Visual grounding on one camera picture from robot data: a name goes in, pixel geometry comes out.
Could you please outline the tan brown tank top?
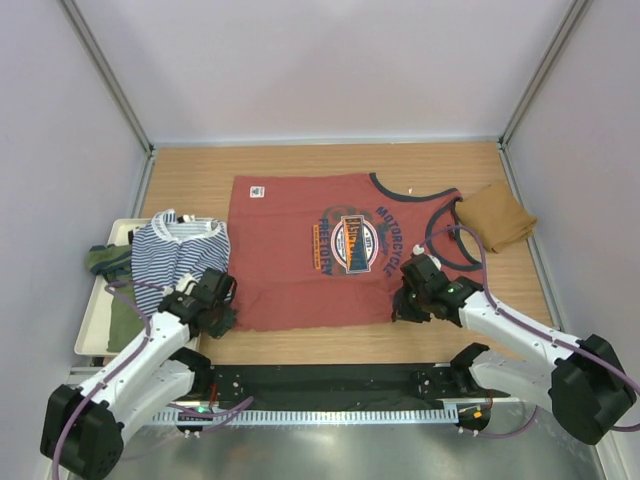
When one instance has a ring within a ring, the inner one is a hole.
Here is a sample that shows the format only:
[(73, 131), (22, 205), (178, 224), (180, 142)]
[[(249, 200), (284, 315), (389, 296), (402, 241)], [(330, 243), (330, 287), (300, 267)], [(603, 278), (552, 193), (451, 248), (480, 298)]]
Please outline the tan brown tank top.
[(487, 251), (500, 253), (526, 241), (537, 218), (518, 202), (506, 183), (494, 183), (458, 202), (460, 222), (473, 230)]

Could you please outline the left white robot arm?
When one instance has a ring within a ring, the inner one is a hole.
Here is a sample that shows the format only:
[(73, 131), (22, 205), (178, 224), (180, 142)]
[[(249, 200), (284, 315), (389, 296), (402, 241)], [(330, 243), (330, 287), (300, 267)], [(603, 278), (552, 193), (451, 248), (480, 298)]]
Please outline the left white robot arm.
[(231, 275), (208, 269), (162, 292), (158, 310), (142, 318), (142, 331), (118, 355), (80, 384), (51, 393), (40, 442), (51, 478), (62, 470), (105, 478), (153, 415), (181, 397), (199, 400), (210, 392), (211, 362), (187, 345), (201, 334), (220, 338), (234, 326), (236, 289)]

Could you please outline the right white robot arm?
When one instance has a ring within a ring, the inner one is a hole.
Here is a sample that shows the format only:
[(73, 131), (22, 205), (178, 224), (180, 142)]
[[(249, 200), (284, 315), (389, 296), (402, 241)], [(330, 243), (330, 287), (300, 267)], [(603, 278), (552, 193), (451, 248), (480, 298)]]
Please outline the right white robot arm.
[(452, 387), (472, 396), (480, 389), (508, 393), (551, 413), (576, 440), (596, 445), (634, 406), (639, 386), (623, 370), (613, 346), (598, 335), (579, 339), (496, 300), (486, 282), (451, 280), (424, 253), (401, 265), (402, 288), (394, 316), (406, 321), (449, 321), (517, 354), (509, 359), (474, 345), (457, 356)]

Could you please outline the red graphic tank top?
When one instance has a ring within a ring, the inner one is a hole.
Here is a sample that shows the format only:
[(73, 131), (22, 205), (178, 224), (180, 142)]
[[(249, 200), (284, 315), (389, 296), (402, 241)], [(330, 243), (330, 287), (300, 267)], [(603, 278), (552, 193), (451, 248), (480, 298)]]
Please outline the red graphic tank top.
[(237, 176), (228, 213), (239, 331), (387, 323), (416, 245), (451, 280), (482, 279), (450, 226), (461, 193), (395, 193), (374, 173)]

